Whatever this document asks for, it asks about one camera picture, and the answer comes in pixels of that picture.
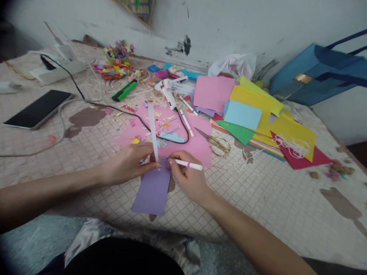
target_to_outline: blue bag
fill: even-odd
[[[316,104],[355,86],[367,87],[367,60],[364,57],[355,56],[366,50],[367,46],[350,53],[332,50],[336,45],[364,34],[367,34],[367,29],[327,47],[315,43],[310,45],[270,79],[270,94],[275,94],[286,87],[299,73],[312,77],[312,80],[287,100],[306,106]]]

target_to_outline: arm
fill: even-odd
[[[154,157],[150,163],[140,165],[140,159],[152,153],[150,142],[131,144],[100,166],[0,189],[0,225],[3,227],[0,234],[36,218],[81,191],[122,184],[159,168]]]
[[[175,152],[170,158],[202,164],[185,151]],[[187,168],[182,173],[171,160],[170,166],[187,196],[214,217],[259,274],[316,274],[277,237],[211,190],[203,171]]]

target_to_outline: white plastic bag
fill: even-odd
[[[234,78],[244,76],[251,80],[255,72],[256,56],[252,54],[231,54],[217,60],[208,70],[208,76],[217,76],[220,72],[229,73]]]

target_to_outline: hand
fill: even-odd
[[[150,163],[141,165],[140,159],[150,156]],[[117,155],[100,166],[101,181],[103,185],[116,185],[125,183],[150,170],[160,168],[155,162],[153,143],[141,142],[129,144],[118,151]]]
[[[204,171],[198,171],[188,167],[185,173],[183,173],[181,169],[184,166],[178,165],[177,162],[172,159],[181,159],[200,165],[203,164],[186,151],[173,152],[169,157],[170,167],[168,168],[172,169],[172,174],[174,174],[179,181],[181,188],[185,191],[189,199],[202,206],[213,192],[206,183]]]

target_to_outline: phone screen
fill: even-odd
[[[73,94],[68,92],[50,90],[11,119],[4,122],[4,124],[22,128],[33,128],[52,113],[61,103],[72,96]]]

